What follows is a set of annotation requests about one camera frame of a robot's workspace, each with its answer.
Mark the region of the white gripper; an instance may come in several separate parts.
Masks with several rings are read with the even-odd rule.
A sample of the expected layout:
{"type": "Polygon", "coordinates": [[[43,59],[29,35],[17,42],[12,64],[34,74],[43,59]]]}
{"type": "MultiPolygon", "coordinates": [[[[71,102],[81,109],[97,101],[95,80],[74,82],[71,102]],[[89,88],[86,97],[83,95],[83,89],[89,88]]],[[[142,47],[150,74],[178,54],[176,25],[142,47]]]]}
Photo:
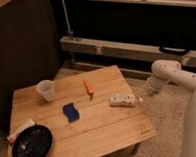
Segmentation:
{"type": "Polygon", "coordinates": [[[155,87],[146,82],[141,86],[139,91],[139,102],[144,103],[155,94],[155,87]]]}

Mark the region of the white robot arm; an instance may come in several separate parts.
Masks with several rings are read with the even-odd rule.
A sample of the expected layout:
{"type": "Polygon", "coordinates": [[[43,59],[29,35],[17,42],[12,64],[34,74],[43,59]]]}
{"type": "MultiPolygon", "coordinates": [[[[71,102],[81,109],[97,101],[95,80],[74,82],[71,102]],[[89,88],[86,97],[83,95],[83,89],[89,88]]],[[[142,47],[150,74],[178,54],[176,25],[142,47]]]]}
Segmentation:
{"type": "Polygon", "coordinates": [[[152,63],[151,75],[142,87],[140,99],[146,100],[174,83],[190,93],[185,107],[182,147],[179,157],[196,157],[196,73],[184,71],[176,60],[158,59],[152,63]]]}

